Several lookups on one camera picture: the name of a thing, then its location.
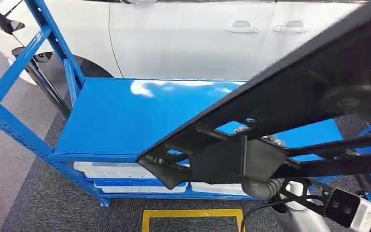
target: bracket hole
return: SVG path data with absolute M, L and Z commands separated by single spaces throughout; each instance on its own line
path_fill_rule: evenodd
M 250 118 L 250 117 L 247 118 L 245 121 L 248 122 L 248 123 L 256 123 L 257 122 L 255 119 Z
M 176 150 L 173 150 L 173 149 L 167 151 L 167 154 L 169 154 L 169 155 L 178 155 L 178 154 L 181 154 L 181 153 L 182 152 L 176 151 Z
M 239 132 L 246 131 L 246 130 L 249 130 L 249 129 L 251 129 L 251 128 L 246 126 L 245 124 L 235 122 L 235 121 L 231 121 L 231 122 L 228 122 L 228 123 L 226 123 L 226 124 L 224 124 L 220 127 L 217 127 L 215 129 L 215 131 L 225 133 L 225 134 L 228 134 L 228 135 L 234 135 L 234 134 L 237 134 Z

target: wheel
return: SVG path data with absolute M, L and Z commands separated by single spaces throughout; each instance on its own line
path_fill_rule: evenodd
M 102 67 L 87 59 L 83 59 L 80 69 L 85 77 L 113 77 Z

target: yellow floor marking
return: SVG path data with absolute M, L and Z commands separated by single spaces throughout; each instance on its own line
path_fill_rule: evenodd
M 236 217 L 238 231 L 240 232 L 243 220 L 241 209 L 175 209 L 175 210 L 144 210 L 142 232 L 150 231 L 150 218 L 206 218 L 206 217 Z

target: blue metal shelf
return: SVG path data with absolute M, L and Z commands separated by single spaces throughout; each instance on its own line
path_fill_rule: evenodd
M 73 169 L 70 161 L 134 163 L 140 152 L 243 82 L 85 78 L 44 1 L 24 1 L 41 30 L 0 79 L 0 101 L 39 46 L 48 40 L 64 65 L 73 110 L 55 148 L 49 147 L 1 104 L 0 130 L 85 189 L 102 206 L 108 206 L 111 198 L 251 199 L 247 196 L 194 192 L 190 184 L 184 193 L 104 193 L 94 187 L 96 181 L 121 184 L 127 180 L 88 179 L 82 172 Z M 333 120 L 284 131 L 276 137 L 290 147 L 342 139 Z M 297 159 L 319 157 L 309 154 Z

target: gray carpet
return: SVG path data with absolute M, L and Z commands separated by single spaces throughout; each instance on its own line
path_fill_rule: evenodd
M 347 138 L 360 132 L 366 124 L 344 117 L 337 120 Z M 57 116 L 46 136 L 55 144 L 63 120 Z M 355 192 L 358 185 L 352 177 L 330 183 Z M 36 159 L 19 192 L 1 231 L 140 231 L 144 209 L 216 209 L 240 208 L 244 212 L 261 204 L 257 201 L 186 201 L 186 200 L 112 200 L 108 208 L 99 206 L 83 190 L 64 178 L 44 162 Z M 332 231 L 348 231 L 328 220 Z M 237 231 L 235 218 L 153 218 L 151 231 Z M 269 209 L 254 213 L 247 231 L 279 231 Z

